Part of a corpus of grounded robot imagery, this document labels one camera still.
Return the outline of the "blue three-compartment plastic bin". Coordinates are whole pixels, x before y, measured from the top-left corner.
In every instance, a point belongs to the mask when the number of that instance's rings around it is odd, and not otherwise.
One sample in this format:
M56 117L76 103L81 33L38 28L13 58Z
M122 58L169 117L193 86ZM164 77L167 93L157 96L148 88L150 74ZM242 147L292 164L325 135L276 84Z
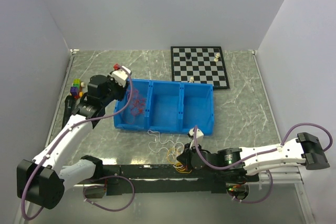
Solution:
M187 134L198 126L212 135L214 92L210 84L134 79L126 97L116 102L114 127L128 131Z

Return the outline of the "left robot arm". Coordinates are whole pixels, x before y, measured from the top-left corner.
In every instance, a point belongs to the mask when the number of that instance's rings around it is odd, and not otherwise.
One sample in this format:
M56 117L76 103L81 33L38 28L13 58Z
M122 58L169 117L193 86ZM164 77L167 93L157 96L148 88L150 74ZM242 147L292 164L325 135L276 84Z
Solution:
M107 118L105 108L114 100L122 101L132 90L131 72L125 68L90 78L87 92L73 110L67 124L54 140L32 161L22 160L17 166L17 195L21 210L25 202L53 209L64 192L88 179L98 183L103 179L102 160L84 156L77 163L64 168L66 159L99 123Z

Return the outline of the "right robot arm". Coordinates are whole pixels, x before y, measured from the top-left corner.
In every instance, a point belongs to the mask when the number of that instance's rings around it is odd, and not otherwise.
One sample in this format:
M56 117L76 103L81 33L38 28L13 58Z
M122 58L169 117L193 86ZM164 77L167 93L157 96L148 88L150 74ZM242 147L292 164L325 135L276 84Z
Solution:
M191 141L185 144L177 161L187 170L206 167L229 172L235 181L279 167L302 165L307 170L330 167L320 140L307 132L298 133L296 138L284 144L227 148L217 153L210 153Z

